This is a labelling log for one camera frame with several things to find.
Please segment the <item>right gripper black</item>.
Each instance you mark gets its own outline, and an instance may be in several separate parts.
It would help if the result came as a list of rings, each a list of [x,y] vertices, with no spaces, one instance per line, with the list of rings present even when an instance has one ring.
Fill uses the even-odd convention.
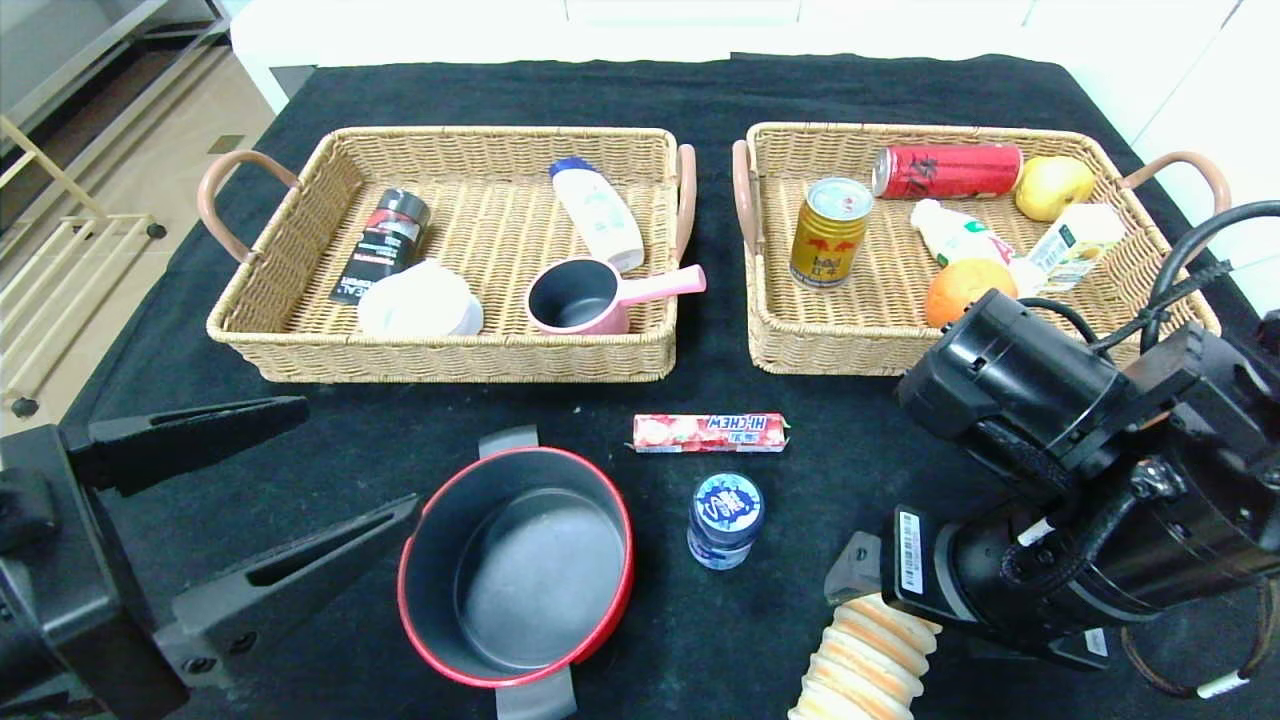
[[[855,532],[823,582],[828,606],[881,596],[891,606],[942,626],[1012,626],[1015,600],[1001,577],[1014,544],[1016,506],[998,503],[970,518],[946,519],[908,505],[893,510],[881,577],[882,539]]]

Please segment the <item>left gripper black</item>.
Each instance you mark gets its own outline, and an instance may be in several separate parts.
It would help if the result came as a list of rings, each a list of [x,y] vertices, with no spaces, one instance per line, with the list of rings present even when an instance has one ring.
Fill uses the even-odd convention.
[[[3,712],[163,719],[189,700],[183,683],[233,687],[401,543],[416,493],[188,588],[152,638],[131,565],[83,486],[140,495],[307,419],[305,397],[271,396],[95,421],[69,450],[54,425],[5,437]]]

